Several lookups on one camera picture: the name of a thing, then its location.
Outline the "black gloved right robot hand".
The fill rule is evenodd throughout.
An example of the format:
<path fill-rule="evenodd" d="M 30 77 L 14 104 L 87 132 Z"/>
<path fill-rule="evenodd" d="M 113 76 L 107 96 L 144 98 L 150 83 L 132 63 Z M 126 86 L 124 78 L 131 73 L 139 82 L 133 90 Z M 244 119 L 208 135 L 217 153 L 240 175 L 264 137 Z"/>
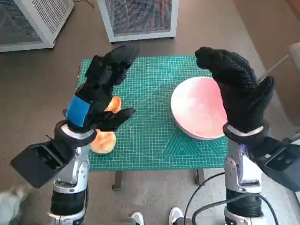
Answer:
<path fill-rule="evenodd" d="M 275 79 L 258 82 L 249 62 L 235 52 L 200 47 L 195 56 L 198 67 L 209 70 L 220 88 L 228 124 L 243 133 L 261 127 Z"/>

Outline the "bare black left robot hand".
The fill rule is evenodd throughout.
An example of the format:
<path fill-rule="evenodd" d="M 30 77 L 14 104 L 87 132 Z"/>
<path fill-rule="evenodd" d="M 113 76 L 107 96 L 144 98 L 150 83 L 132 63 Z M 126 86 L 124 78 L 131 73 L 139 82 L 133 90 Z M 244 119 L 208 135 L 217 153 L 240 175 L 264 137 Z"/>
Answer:
<path fill-rule="evenodd" d="M 85 73 L 86 81 L 81 84 L 64 115 L 68 126 L 80 133 L 91 129 L 116 131 L 134 113 L 134 108 L 118 112 L 107 110 L 113 99 L 114 86 L 121 85 L 126 73 L 139 53 L 138 47 L 122 45 L 105 54 L 95 55 Z"/>

